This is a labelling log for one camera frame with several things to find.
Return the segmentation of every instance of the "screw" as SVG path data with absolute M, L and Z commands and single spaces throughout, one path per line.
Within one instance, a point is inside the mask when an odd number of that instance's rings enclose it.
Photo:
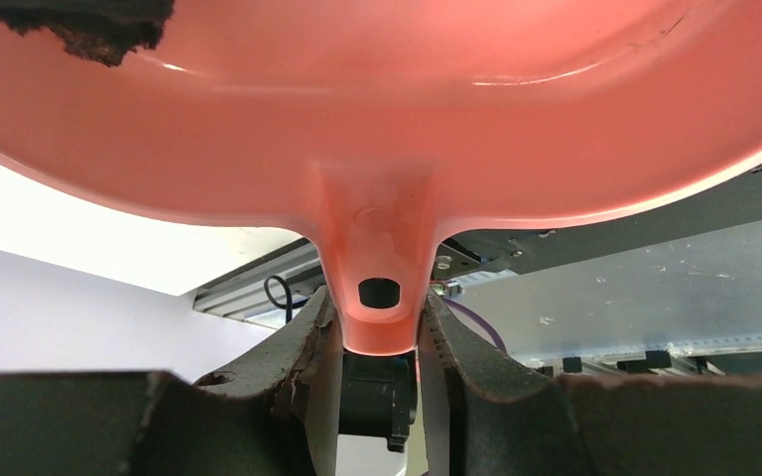
M 437 256 L 437 269 L 445 271 L 451 267 L 451 256 Z

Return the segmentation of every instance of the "purple cable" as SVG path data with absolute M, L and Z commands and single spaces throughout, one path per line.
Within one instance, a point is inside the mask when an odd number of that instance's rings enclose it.
M 495 330 L 495 328 L 492 327 L 489 322 L 486 322 L 486 319 L 480 317 L 480 314 L 451 299 L 444 299 L 444 301 L 448 307 L 452 308 L 453 310 L 460 311 L 466 317 L 473 320 L 474 323 L 477 324 L 481 329 L 485 330 L 486 333 L 489 334 L 489 338 L 492 339 L 492 343 L 495 344 L 495 347 L 501 349 L 504 352 L 507 351 L 507 346 L 504 344 L 504 339 L 501 338 L 501 335 L 498 334 L 498 331 Z

